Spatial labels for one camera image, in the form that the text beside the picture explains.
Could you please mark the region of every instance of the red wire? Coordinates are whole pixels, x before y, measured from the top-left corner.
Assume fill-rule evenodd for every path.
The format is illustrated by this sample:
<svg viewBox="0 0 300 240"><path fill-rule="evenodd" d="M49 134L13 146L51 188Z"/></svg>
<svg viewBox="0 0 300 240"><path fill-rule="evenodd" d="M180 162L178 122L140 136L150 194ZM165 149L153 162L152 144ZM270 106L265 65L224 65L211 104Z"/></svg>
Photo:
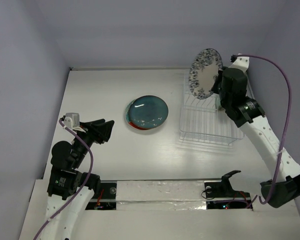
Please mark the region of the red wire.
<svg viewBox="0 0 300 240"><path fill-rule="evenodd" d="M104 189L101 190L100 196L98 197L98 200L96 201L96 205L94 207L99 206L99 201L102 198L102 194L104 194L104 191L105 191Z"/></svg>
<svg viewBox="0 0 300 240"><path fill-rule="evenodd" d="M248 201L247 201L247 198L246 196L244 195L244 193L242 191L239 192L243 197L244 197L244 200L246 202L246 205L248 205Z"/></svg>

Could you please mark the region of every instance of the blue and white plate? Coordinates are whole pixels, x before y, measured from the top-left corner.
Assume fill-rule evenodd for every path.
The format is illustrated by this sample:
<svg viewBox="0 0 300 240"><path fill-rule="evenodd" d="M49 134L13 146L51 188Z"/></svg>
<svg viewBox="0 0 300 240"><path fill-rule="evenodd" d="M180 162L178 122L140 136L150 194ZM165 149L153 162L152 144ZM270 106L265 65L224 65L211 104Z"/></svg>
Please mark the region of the blue and white plate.
<svg viewBox="0 0 300 240"><path fill-rule="evenodd" d="M206 99L213 94L211 91L218 71L223 64L220 54L213 48L202 50L191 65L189 73L189 88L197 99Z"/></svg>

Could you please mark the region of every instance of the blue plate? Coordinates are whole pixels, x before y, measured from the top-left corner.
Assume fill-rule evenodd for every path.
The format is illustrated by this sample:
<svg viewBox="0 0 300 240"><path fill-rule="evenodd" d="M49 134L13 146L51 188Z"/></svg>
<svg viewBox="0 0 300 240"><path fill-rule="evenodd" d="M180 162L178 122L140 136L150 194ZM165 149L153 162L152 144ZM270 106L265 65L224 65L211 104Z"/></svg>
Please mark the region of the blue plate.
<svg viewBox="0 0 300 240"><path fill-rule="evenodd" d="M168 106L160 97L147 95L136 99L128 110L129 120L142 129L154 129L168 117Z"/></svg>

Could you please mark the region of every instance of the cable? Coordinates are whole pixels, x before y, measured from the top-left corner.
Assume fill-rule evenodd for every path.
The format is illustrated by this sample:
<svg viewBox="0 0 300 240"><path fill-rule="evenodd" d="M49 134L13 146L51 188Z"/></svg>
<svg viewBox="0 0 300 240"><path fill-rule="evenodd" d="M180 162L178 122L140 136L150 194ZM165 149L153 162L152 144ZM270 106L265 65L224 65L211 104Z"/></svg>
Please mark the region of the cable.
<svg viewBox="0 0 300 240"><path fill-rule="evenodd" d="M81 137L79 137L74 131L70 130L68 127L65 127L65 125L62 122L62 118L59 119L59 124L65 129L67 130L69 133L71 133L76 139L78 139L80 141L80 143L88 150L89 154L90 154L90 168L89 171L86 175L85 180L83 181L83 183L81 184L81 186L79 187L78 191L76 191L76 193L70 198L69 201L67 201L62 207L60 207L47 221L45 221L45 223L40 227L40 229L38 230L38 232L36 233L36 235L34 236L33 240L36 240L39 235L41 234L41 232L43 231L43 229L48 225L48 223L54 219L63 209L65 209L74 199L75 197L81 192L81 190L84 188L84 186L86 185L91 171L92 171L92 167L94 164L94 156L92 154L92 151L90 149L90 147L81 139Z"/></svg>
<svg viewBox="0 0 300 240"><path fill-rule="evenodd" d="M257 199L258 195L255 195L255 197L252 199L252 201L245 207L246 209L250 208L250 206L255 202Z"/></svg>
<svg viewBox="0 0 300 240"><path fill-rule="evenodd" d="M287 85L287 88L288 88L288 106L287 106L287 111L286 111L286 117L285 117L285 123L284 123L283 132L282 132L282 137L281 137L279 150L278 150L279 154L278 154L277 161L276 161L276 166L275 166L275 171L274 171L274 174L273 174L271 187L270 187L268 196L266 197L266 199L264 201L262 201L261 196L259 196L260 203L265 205L271 199L271 196L272 196L272 194L275 190L276 181L277 181L277 177L278 177L278 174L279 174L281 157L282 157L282 149L284 148L284 145L285 145L286 134L287 134L289 119L290 119L291 102L292 102L291 85L290 85L288 77L287 77L286 73L283 71L283 69L279 65L277 65L275 62L271 61L270 59L267 59L267 58L262 57L262 56L256 56L256 55L250 55L250 54L238 54L238 55L234 55L234 56L237 57L237 58L239 58L239 57L250 57L250 58L255 58L255 59L262 59L262 60L265 60L265 61L273 64L281 72L281 74L283 75L284 80L285 80L286 85Z"/></svg>
<svg viewBox="0 0 300 240"><path fill-rule="evenodd" d="M245 194L242 191L239 191L239 193L243 196L246 204L248 205L248 201L247 201L247 198L246 198Z"/></svg>
<svg viewBox="0 0 300 240"><path fill-rule="evenodd" d="M97 201L96 201L96 204L95 204L95 206L94 206L95 208L99 206L99 204L100 204L100 199L102 198L102 195L104 194L104 191L105 191L104 189L101 190L100 196L98 197L98 199L97 199Z"/></svg>
<svg viewBox="0 0 300 240"><path fill-rule="evenodd" d="M213 198L206 198L206 197L204 197L204 193L206 193L206 190L204 190L202 193L201 193L201 197L203 197L205 200L213 200L213 199L215 199L215 197L213 197Z"/></svg>

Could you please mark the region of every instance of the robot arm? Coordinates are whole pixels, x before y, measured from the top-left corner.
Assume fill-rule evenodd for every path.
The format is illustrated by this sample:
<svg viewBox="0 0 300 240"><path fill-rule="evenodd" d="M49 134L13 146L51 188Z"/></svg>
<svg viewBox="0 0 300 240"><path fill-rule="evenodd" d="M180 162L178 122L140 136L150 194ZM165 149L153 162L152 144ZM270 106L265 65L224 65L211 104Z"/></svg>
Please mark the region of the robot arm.
<svg viewBox="0 0 300 240"><path fill-rule="evenodd" d="M78 113L67 113L60 121L64 122L62 123L64 127L77 131L77 134L71 144L67 141L60 141L52 148L46 222L34 239L72 239L73 232L88 202L93 196L100 194L101 188L100 176L87 172L81 173L75 169L80 166L86 156L87 147L90 148L93 143L108 142L115 123L114 121L106 122L104 119L80 122Z"/></svg>
<svg viewBox="0 0 300 240"><path fill-rule="evenodd" d="M272 131L264 110L258 102L248 96L248 78L238 68L226 68L219 72L219 77L212 90L219 94L220 104L226 114L234 121L250 139L270 173L276 170L279 140ZM300 196L300 165L288 154L284 148L281 152L281 162L278 177L269 204L279 208L283 204ZM230 174L224 178L229 183ZM272 181L261 182L261 193L266 199Z"/></svg>

